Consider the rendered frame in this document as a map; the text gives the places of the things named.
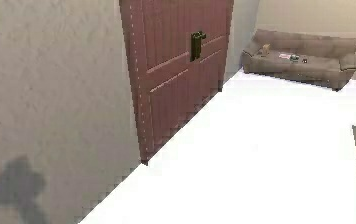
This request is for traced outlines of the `reddish brown room door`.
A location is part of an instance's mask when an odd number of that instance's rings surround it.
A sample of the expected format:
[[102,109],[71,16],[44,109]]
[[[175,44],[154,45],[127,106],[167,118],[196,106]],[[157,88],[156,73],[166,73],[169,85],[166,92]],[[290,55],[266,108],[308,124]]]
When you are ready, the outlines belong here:
[[[119,0],[143,164],[222,91],[234,0]],[[191,34],[203,31],[190,61]]]

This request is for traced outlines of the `brown sofa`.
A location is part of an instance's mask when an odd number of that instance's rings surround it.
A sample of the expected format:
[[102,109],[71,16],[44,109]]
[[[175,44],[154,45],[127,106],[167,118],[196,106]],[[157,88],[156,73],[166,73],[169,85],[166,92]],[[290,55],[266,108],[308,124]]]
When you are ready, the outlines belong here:
[[[268,55],[262,46],[270,44]],[[298,61],[280,58],[298,55]],[[255,73],[341,90],[356,71],[356,38],[257,29],[243,49],[245,73]]]

